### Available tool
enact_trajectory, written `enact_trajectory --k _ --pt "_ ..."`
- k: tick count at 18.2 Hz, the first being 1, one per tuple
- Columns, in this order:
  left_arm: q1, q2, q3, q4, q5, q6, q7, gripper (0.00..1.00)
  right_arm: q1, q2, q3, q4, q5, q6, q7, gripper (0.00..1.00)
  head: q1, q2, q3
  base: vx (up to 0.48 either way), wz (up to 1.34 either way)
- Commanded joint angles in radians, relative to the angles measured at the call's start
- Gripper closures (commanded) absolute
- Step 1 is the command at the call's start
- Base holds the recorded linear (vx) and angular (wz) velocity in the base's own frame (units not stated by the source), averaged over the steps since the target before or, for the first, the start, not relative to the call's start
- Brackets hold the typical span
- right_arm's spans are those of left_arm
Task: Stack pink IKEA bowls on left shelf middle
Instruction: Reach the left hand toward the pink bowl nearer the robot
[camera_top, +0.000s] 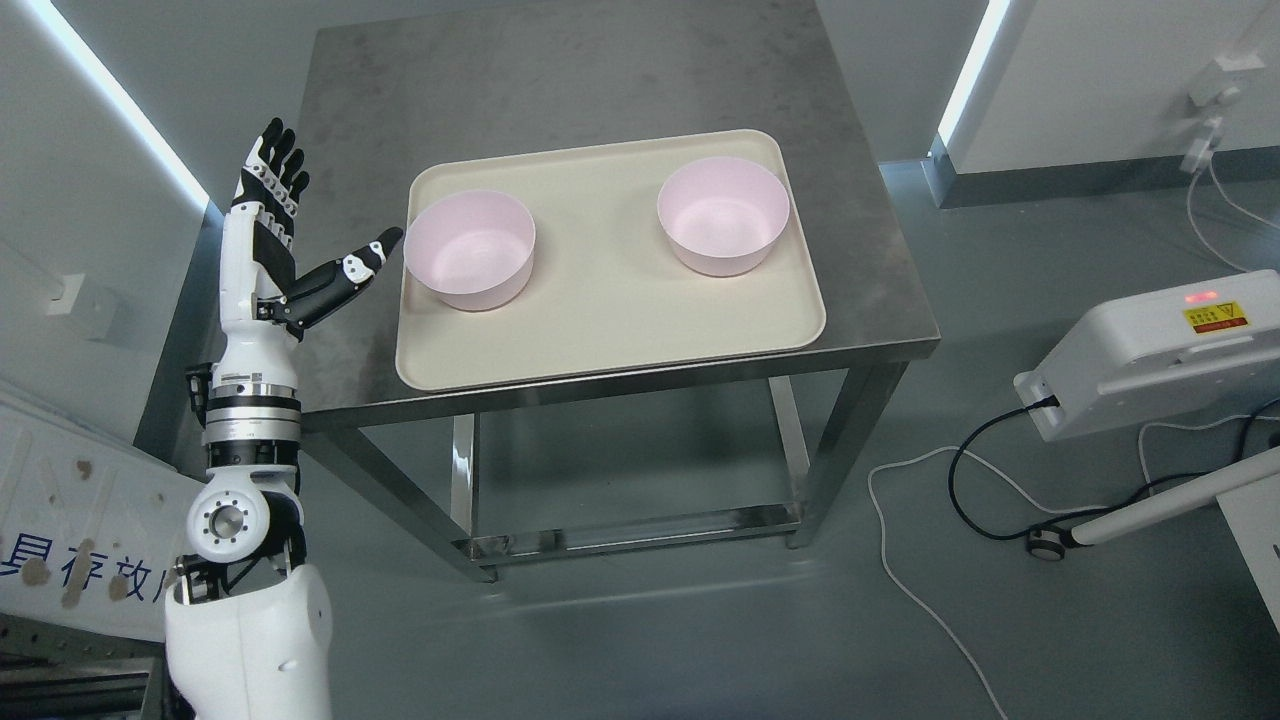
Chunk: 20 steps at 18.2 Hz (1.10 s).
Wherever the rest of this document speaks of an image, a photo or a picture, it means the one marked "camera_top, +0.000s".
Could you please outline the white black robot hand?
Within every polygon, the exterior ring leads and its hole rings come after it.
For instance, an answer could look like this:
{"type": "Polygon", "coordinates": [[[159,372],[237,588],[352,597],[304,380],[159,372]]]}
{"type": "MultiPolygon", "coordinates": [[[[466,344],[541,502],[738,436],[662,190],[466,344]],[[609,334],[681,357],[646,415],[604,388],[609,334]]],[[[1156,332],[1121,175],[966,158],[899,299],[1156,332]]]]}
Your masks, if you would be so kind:
{"type": "Polygon", "coordinates": [[[291,356],[305,332],[362,293],[404,237],[402,228],[392,227],[337,260],[298,273],[296,220],[310,182],[303,164],[294,131],[273,118],[239,169],[219,264],[223,382],[294,384],[291,356]]]}

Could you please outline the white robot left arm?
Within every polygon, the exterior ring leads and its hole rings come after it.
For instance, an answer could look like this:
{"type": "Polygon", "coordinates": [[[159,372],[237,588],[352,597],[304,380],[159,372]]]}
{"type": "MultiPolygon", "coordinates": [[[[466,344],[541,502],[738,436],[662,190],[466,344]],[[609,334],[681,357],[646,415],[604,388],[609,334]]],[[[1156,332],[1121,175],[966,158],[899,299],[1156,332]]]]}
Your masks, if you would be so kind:
{"type": "Polygon", "coordinates": [[[197,719],[329,719],[332,603],[307,562],[294,342],[230,340],[186,373],[206,484],[164,600],[166,665],[197,719]]]}

